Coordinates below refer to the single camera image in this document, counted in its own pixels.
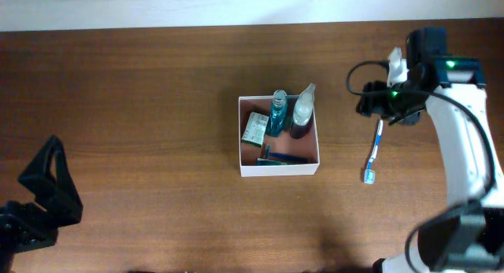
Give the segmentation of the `teal mouthwash bottle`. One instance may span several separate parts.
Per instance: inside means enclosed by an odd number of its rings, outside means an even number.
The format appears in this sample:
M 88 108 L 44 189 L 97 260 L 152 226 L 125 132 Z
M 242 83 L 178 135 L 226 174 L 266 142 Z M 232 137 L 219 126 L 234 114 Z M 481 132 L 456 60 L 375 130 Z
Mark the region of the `teal mouthwash bottle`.
M 269 116 L 269 136 L 278 137 L 284 129 L 284 120 L 287 115 L 287 93 L 276 90 L 272 96 Z

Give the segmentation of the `blue disposable razor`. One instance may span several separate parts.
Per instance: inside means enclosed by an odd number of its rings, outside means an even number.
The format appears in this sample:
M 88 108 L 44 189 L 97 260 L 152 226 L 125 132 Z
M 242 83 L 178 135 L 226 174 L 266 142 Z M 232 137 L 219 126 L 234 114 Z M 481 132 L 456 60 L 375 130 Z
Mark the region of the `blue disposable razor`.
M 289 154 L 285 154 L 285 153 L 272 152 L 270 145 L 267 145 L 265 147 L 264 158 L 268 159 L 268 160 L 270 160 L 271 158 L 280 159 L 280 160 L 284 160 L 288 163 L 296 163 L 296 164 L 307 164 L 309 162 L 309 160 L 304 157 L 298 157 L 298 156 L 289 155 Z

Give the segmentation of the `green white soap box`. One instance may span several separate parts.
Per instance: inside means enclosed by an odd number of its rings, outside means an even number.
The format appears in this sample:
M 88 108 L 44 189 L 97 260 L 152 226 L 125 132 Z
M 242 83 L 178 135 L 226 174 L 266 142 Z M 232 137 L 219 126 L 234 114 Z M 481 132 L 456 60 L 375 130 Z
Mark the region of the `green white soap box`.
M 245 131 L 241 137 L 241 142 L 256 147 L 262 147 L 268 125 L 268 116 L 252 112 L 246 123 Z

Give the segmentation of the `teal toothpaste tube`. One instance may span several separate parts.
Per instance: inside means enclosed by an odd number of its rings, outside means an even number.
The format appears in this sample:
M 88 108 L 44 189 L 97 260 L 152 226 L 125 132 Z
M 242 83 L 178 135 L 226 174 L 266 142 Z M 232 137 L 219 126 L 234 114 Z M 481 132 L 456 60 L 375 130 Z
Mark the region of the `teal toothpaste tube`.
M 288 165 L 288 163 L 264 158 L 257 159 L 257 166 L 280 166 L 280 165 Z

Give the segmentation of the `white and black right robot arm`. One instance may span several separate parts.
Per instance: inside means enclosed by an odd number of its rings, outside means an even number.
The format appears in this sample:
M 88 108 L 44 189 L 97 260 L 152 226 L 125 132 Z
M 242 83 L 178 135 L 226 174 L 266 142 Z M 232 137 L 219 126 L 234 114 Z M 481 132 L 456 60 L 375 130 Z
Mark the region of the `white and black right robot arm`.
M 380 62 L 386 81 L 365 84 L 356 110 L 383 124 L 413 125 L 427 113 L 447 178 L 447 209 L 409 233 L 401 255 L 374 272 L 482 272 L 503 268 L 503 172 L 486 113 L 481 63 L 447 50 L 444 28 L 409 33 Z

